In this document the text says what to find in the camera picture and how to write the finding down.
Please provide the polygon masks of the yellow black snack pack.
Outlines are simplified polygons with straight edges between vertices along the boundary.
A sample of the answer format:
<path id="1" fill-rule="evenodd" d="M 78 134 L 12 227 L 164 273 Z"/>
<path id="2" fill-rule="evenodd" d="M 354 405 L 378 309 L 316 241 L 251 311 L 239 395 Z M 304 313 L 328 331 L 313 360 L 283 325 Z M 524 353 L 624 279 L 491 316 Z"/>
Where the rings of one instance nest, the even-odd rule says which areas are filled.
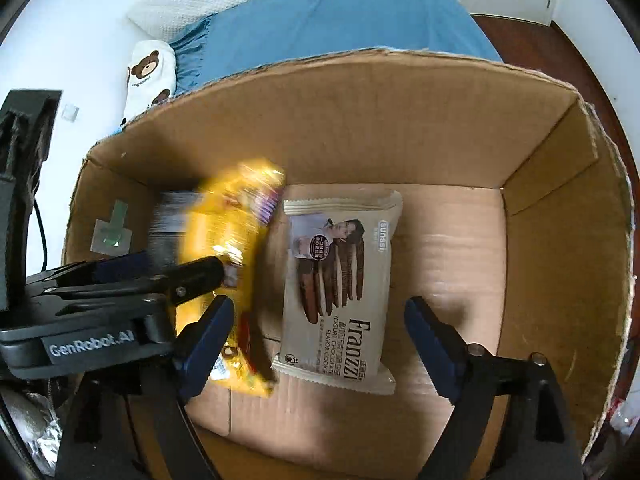
<path id="1" fill-rule="evenodd" d="M 226 266 L 224 284 L 177 308 L 176 331 L 200 319 L 214 296 L 234 303 L 234 322 L 209 379 L 233 391 L 271 396 L 274 380 L 252 356 L 252 292 L 258 249 L 266 241 L 285 181 L 265 159 L 241 162 L 195 191 L 170 192 L 154 209 L 148 252 L 156 270 L 208 256 Z"/>

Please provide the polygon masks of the beige Franzzi cookie pack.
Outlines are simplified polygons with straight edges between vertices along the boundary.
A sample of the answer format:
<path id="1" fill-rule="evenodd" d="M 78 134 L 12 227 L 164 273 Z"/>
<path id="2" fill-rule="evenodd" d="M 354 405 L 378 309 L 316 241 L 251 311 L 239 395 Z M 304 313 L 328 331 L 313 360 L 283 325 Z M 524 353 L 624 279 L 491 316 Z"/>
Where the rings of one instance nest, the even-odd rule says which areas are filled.
<path id="1" fill-rule="evenodd" d="M 315 384 L 391 396 L 381 356 L 392 239 L 404 201 L 393 190 L 286 200 L 282 339 L 273 368 Z"/>

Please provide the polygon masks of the bear print white cloth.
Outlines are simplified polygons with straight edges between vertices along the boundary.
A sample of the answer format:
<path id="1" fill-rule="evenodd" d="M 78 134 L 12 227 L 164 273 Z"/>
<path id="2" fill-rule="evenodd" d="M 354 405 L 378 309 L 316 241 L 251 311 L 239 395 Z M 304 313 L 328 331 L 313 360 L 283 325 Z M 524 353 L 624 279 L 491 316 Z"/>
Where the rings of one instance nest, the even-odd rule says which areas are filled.
<path id="1" fill-rule="evenodd" d="M 165 41 L 144 40 L 134 46 L 127 66 L 127 93 L 120 125 L 162 104 L 176 91 L 176 56 Z"/>

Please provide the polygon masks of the blue bed sheet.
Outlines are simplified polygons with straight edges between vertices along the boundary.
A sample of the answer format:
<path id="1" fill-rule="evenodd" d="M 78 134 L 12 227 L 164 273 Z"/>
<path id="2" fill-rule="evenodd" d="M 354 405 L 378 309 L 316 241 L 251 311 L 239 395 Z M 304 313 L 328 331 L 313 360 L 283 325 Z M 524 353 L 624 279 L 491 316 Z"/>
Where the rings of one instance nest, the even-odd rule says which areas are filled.
<path id="1" fill-rule="evenodd" d="M 179 94 L 260 66 L 351 50 L 500 58 L 457 0 L 250 0 L 186 26 L 170 45 Z"/>

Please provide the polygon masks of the white wall switch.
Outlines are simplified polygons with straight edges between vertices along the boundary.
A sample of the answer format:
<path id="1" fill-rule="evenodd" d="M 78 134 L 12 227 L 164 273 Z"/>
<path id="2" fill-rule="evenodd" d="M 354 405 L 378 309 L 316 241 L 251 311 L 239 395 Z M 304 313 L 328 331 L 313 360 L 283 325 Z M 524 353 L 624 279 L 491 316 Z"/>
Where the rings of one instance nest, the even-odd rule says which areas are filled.
<path id="1" fill-rule="evenodd" d="M 77 118 L 78 112 L 78 106 L 67 103 L 62 110 L 61 117 L 66 120 L 66 122 L 74 122 Z"/>

